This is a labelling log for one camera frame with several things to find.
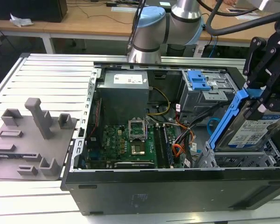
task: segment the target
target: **motherboard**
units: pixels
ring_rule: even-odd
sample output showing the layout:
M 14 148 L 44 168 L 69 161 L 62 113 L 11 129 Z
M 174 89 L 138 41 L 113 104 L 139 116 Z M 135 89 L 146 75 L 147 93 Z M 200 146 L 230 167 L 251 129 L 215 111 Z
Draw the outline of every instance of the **motherboard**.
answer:
M 134 138 L 142 135 L 145 139 Z M 86 165 L 91 169 L 173 168 L 175 138 L 173 126 L 105 125 L 101 147 L 88 148 Z

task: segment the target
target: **blue drive bay latch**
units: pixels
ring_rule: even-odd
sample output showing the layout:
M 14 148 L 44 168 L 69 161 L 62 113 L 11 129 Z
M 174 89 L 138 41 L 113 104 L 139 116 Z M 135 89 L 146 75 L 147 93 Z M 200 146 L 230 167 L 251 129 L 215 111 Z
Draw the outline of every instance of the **blue drive bay latch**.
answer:
M 192 84 L 193 90 L 207 90 L 209 91 L 211 87 L 207 84 L 206 77 L 202 74 L 200 70 L 190 70 L 188 71 L 188 78 Z

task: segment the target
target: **white paper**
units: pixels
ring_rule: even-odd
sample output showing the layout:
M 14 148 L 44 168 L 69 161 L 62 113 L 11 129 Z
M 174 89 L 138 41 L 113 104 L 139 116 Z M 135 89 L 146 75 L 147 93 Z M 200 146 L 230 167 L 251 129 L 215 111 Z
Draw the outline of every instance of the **white paper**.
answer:
M 12 14 L 10 14 L 10 18 L 11 19 L 9 21 L 12 22 L 17 27 L 33 25 L 31 19 L 21 19 L 21 18 L 13 16 Z
M 170 2 L 164 2 L 164 1 L 160 1 L 160 5 L 161 6 L 171 6 Z
M 116 74 L 114 84 L 143 84 L 142 75 Z

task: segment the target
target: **green motherboard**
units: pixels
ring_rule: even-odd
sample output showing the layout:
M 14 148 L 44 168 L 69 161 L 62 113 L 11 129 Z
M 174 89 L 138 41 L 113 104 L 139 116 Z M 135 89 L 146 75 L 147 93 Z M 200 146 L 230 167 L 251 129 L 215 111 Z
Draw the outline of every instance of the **green motherboard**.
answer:
M 103 129 L 103 138 L 101 148 L 88 150 L 88 166 L 94 169 L 112 168 L 116 162 L 143 162 L 149 163 L 153 167 L 150 168 L 163 168 L 164 158 L 160 157 L 160 148 L 163 148 L 166 155 L 166 163 L 172 158 L 171 147 L 172 142 L 175 140 L 175 129 L 173 126 L 166 127 L 166 134 L 162 138 L 156 138 L 156 133 L 161 133 L 160 128 L 153 125 L 148 125 L 145 130 L 142 126 L 133 126 L 131 134 L 143 134 L 146 132 L 146 139 L 141 141 L 135 139 L 130 141 L 128 125 L 106 125 Z M 165 138 L 168 139 L 169 145 L 165 145 Z

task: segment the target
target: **floor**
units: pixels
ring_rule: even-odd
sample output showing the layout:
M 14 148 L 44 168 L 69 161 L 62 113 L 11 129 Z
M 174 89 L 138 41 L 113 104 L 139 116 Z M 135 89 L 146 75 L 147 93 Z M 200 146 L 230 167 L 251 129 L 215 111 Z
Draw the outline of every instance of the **floor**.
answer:
M 9 72 L 21 53 L 46 53 L 41 38 L 34 37 L 18 37 L 8 36 L 0 37 L 2 45 L 0 45 L 0 82 Z M 86 40 L 86 49 L 84 49 L 83 40 L 72 39 L 54 39 L 54 46 L 58 54 L 101 54 L 101 55 L 125 55 L 126 42 L 125 41 L 103 41 L 103 40 Z M 213 46 L 205 49 L 203 57 L 209 57 Z M 161 55 L 166 54 L 166 45 L 161 46 Z M 168 52 L 171 56 L 193 56 L 195 45 L 187 46 L 182 55 L 180 46 L 171 45 Z M 216 47 L 212 57 L 225 58 L 244 58 L 247 49 L 230 48 L 230 47 Z

